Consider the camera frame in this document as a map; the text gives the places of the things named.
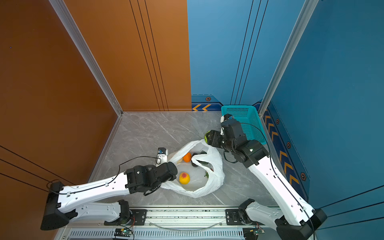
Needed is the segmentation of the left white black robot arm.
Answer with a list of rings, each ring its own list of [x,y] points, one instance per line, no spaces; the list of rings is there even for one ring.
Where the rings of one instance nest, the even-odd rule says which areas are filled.
[[[177,174],[174,163],[163,163],[157,167],[135,166],[109,179],[83,185],[52,183],[48,188],[41,230],[56,230],[70,222],[85,219],[104,220],[106,226],[126,224],[132,218],[128,201],[104,204],[102,200],[135,193],[150,195],[161,184],[175,180]]]

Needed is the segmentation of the white plastic bag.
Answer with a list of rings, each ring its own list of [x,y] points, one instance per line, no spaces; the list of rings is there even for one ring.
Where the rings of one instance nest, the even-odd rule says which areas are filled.
[[[193,167],[191,162],[185,163],[182,158],[187,153],[207,152],[206,155],[192,156],[191,162],[198,165]],[[200,164],[197,159],[208,162],[208,165]],[[225,180],[223,171],[223,160],[219,151],[206,144],[204,140],[192,141],[180,150],[171,153],[168,157],[168,162],[172,162],[178,169],[177,178],[173,181],[166,182],[161,185],[161,188],[171,190],[177,194],[188,196],[190,198],[204,197],[218,190]],[[179,182],[179,175],[182,173],[190,175],[190,182],[187,185],[182,185]],[[212,172],[209,179],[205,177],[205,172]]]

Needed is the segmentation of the teal plastic basket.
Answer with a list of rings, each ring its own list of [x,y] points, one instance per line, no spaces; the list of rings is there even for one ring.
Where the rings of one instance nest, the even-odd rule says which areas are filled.
[[[266,145],[266,134],[262,126],[257,109],[254,106],[246,105],[227,105],[221,108],[222,115],[232,115],[241,123],[243,132],[247,139],[257,140],[262,145]]]

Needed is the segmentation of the green lime fruit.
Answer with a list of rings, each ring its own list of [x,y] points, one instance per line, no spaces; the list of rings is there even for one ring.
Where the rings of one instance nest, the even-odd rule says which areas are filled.
[[[211,135],[211,132],[208,131],[207,133],[205,133],[204,135],[204,140],[205,142],[209,145],[209,139],[210,139],[210,135]]]

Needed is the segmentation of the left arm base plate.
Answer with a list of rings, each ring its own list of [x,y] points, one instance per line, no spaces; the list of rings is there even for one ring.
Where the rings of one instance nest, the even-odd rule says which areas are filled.
[[[112,222],[104,222],[104,226],[119,226],[119,225],[128,225],[128,226],[144,226],[147,218],[146,209],[133,209],[130,210],[129,217],[119,217],[117,220]]]

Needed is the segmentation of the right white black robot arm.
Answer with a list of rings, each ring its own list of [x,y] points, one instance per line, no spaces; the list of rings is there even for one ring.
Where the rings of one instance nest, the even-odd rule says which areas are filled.
[[[278,204],[278,209],[248,199],[239,206],[240,221],[245,225],[264,224],[277,232],[282,240],[314,240],[316,230],[327,215],[313,208],[290,185],[275,165],[266,148],[257,140],[248,140],[243,123],[232,115],[222,116],[221,130],[205,134],[205,142],[234,156],[255,175]]]

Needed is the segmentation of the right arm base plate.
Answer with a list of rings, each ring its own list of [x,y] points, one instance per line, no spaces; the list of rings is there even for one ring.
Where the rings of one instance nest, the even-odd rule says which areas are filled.
[[[226,209],[226,224],[228,226],[263,226],[263,223],[251,221],[243,210]]]

